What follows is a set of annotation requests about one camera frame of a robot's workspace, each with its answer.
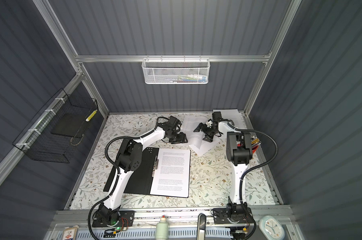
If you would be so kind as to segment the printed paper sheet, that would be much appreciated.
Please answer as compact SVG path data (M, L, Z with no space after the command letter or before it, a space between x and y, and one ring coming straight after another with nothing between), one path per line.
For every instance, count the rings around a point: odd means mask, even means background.
M237 109L231 110L213 110L213 112L220 112L223 119L232 120L234 126L238 129L246 129L246 123L243 114Z
M188 198L191 151L159 149L150 195Z
M200 123L206 123L207 121L208 118L205 116L186 116L181 127L181 132L186 134L188 140L188 143L184 145L188 145L199 157L222 143L219 137L214 137L211 143L204 141L205 134L202 131L194 132Z

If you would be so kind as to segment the red folder with black inside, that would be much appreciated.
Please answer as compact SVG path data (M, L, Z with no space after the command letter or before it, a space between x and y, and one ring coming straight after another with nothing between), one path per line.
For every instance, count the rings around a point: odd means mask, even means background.
M130 177L124 194L150 195L154 171L157 169L159 148L146 148L142 163Z

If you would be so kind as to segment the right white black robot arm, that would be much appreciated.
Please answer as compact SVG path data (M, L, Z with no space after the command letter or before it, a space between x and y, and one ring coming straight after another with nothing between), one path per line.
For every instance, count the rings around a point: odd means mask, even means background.
M232 167L232 189L229 195L229 203L239 206L245 203L243 197L243 185L245 177L243 174L248 169L250 160L253 158L253 149L250 131L240 129L230 119L222 117L221 112L213 112L212 117L194 129L195 133L204 134L203 143L212 143L220 137L226 139L226 157Z

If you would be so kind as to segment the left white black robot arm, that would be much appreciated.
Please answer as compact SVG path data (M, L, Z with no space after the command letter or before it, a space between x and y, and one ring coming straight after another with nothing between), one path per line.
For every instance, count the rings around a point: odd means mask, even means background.
M186 144L186 134L181 132L182 122L174 116L158 117L155 127L149 132L136 137L121 136L109 141L105 147L105 157L112 164L114 174L108 195L100 205L109 211L117 211L121 207L122 196L133 172L139 168L143 151L150 145L168 139L171 144ZM122 140L116 159L109 156L110 146Z

